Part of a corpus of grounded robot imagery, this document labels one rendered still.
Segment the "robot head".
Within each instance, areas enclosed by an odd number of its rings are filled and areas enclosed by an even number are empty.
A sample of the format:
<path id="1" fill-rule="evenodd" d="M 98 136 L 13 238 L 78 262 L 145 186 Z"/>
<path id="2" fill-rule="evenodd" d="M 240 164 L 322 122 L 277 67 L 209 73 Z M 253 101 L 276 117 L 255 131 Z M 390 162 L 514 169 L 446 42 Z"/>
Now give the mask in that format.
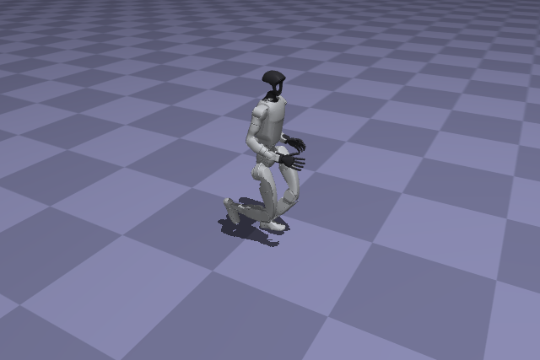
<path id="1" fill-rule="evenodd" d="M 262 81 L 266 83 L 270 83 L 273 87 L 273 90 L 267 92 L 267 95 L 262 100 L 264 101 L 265 99 L 273 98 L 273 100 L 269 100 L 269 101 L 273 103 L 278 102 L 278 99 L 276 99 L 276 96 L 279 96 L 282 93 L 284 80 L 285 80 L 285 76 L 278 71 L 266 72 L 262 77 Z M 279 90 L 276 90 L 276 85 L 278 84 L 279 84 Z"/>

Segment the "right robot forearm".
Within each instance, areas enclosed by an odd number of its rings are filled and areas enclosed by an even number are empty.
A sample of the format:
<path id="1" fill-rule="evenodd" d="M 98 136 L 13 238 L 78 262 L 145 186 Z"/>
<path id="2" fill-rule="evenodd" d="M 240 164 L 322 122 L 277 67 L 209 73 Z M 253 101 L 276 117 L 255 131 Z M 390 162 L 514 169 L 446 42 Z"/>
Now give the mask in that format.
<path id="1" fill-rule="evenodd" d="M 274 153 L 273 151 L 269 151 L 268 148 L 264 147 L 262 143 L 259 144 L 254 138 L 249 138 L 247 140 L 247 145 L 256 154 L 260 154 L 263 157 L 266 157 L 267 160 L 273 160 L 278 162 L 280 155 Z"/>

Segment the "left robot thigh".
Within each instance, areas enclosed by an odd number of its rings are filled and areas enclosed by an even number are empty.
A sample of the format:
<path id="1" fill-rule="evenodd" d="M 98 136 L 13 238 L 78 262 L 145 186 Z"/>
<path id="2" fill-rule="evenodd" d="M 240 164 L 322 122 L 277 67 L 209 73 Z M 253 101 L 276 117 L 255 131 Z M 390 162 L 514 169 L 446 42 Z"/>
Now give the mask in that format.
<path id="1" fill-rule="evenodd" d="M 289 154 L 288 150 L 284 146 L 276 146 L 275 148 L 278 150 L 278 153 L 281 153 L 284 155 Z M 288 202 L 294 202 L 299 198 L 299 193 L 300 193 L 300 182 L 299 182 L 298 172 L 295 169 L 291 169 L 285 166 L 284 163 L 279 164 L 279 169 L 289 186 L 289 188 L 284 192 L 283 197 Z"/>

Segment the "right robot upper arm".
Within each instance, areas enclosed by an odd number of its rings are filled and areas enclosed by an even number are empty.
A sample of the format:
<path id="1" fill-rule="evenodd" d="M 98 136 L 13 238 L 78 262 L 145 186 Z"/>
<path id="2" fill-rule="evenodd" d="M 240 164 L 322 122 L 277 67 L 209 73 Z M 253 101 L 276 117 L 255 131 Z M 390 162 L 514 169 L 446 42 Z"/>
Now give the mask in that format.
<path id="1" fill-rule="evenodd" d="M 246 144 L 249 138 L 254 138 L 259 143 L 258 139 L 256 138 L 256 134 L 259 132 L 262 122 L 267 117 L 267 110 L 268 107 L 265 105 L 259 105 L 253 109 L 251 114 L 251 124 L 246 136 Z"/>

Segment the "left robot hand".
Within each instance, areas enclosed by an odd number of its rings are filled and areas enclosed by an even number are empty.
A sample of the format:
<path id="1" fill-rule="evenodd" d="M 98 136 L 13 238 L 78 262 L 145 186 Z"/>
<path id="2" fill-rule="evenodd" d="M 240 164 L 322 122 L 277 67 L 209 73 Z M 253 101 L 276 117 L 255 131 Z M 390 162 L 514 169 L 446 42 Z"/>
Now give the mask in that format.
<path id="1" fill-rule="evenodd" d="M 303 152 L 303 150 L 305 151 L 305 144 L 303 143 L 303 141 L 299 138 L 289 138 L 289 136 L 283 134 L 282 135 L 283 138 L 287 139 L 285 144 L 288 143 L 290 146 L 296 148 L 299 153 L 300 153 L 300 150 L 301 152 Z M 302 150 L 303 148 L 303 150 Z"/>

